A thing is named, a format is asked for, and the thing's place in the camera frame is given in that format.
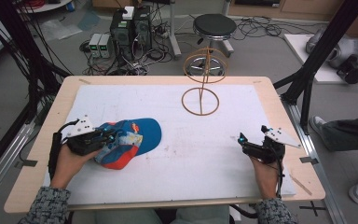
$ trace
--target patterned sleeve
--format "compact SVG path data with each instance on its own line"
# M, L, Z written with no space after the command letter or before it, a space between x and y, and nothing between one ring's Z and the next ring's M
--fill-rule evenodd
M19 224L64 223L70 195L71 193L66 189L40 188L30 211L19 221Z
M255 207L258 223L297 223L279 198L266 199Z

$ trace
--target gray pants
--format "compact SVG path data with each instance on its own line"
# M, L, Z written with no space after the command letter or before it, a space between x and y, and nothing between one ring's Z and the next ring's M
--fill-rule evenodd
M325 123L322 139L332 151L358 150L358 119L343 119Z

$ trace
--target white bracket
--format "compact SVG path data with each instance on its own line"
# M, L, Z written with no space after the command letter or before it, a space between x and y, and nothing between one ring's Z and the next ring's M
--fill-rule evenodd
M85 115L74 128L66 135L67 137L75 137L84 133L92 133L95 131L94 126L91 123L91 120L87 115Z
M268 132L265 132L265 135L275 142L279 142L281 144L289 145L292 147L301 147L301 145L292 138L289 134L284 132L282 128L278 129L269 129Z

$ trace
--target floor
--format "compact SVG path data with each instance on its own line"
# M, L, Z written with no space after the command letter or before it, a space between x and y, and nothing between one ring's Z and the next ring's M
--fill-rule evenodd
M162 10L164 10L163 16L164 12L167 15L167 7ZM75 12L68 12L64 8L59 8L49 13L40 13L37 15L37 18L41 23L56 19L62 20L64 26L76 24L83 28L81 33L69 38L62 40L53 39L48 42L63 64L76 75L82 75L84 70L88 68L85 55L79 51L80 44L90 39L90 36L94 33L107 32L110 26L109 13L95 11L88 5L88 2L84 1L80 2ZM200 38L190 35L193 34L191 22L188 22L191 20L192 17L187 15L178 16L175 20L175 26L181 28L176 33L181 33L177 35L177 39L183 53L182 58L171 60L167 63L150 65L149 76L182 76L184 74L183 64L186 55L200 47L197 45L197 41ZM311 33L316 32L318 28L324 26L324 24L320 23L313 25L315 22L310 21L290 22L304 25L301 27L309 30ZM291 32L297 34L300 32L294 27L285 28L286 30L282 30L284 33ZM276 82L293 74L301 66L301 63L287 43L278 37L246 37L243 40L236 40L242 38L241 32L237 31L235 39L230 40L232 47L235 49L235 52L227 59L230 76L269 77L272 82ZM40 38L36 37L34 40L39 46L42 46ZM170 46L168 40L165 40L164 43ZM284 93L287 87L279 88L277 92L279 94ZM297 102L300 109L302 103L301 97L299 97ZM2 51L0 52L0 139L26 103L27 82L10 56ZM310 116L320 116L326 121L358 118L358 84L322 85L314 83L310 103ZM322 140L312 129L310 129L310 137L346 222L358 223L358 204L348 197L348 189L358 181L358 151L329 152L326 150ZM23 156L26 156L26 152L31 145L24 149ZM20 169L14 167L15 164L16 161L0 183L0 223L17 222L22 217L21 214L7 214L3 210L7 195L10 193L20 172ZM328 212L325 210L323 201L287 203L287 205L299 223L332 223ZM84 218L85 215L76 213L74 223L87 223ZM243 217L242 223L256 222L255 220Z

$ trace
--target cap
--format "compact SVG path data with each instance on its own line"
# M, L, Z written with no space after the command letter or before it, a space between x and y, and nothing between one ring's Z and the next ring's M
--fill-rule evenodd
M161 140L161 128L155 119L107 122L100 128L116 133L114 141L104 146L94 158L109 169L123 169L132 158L153 150Z

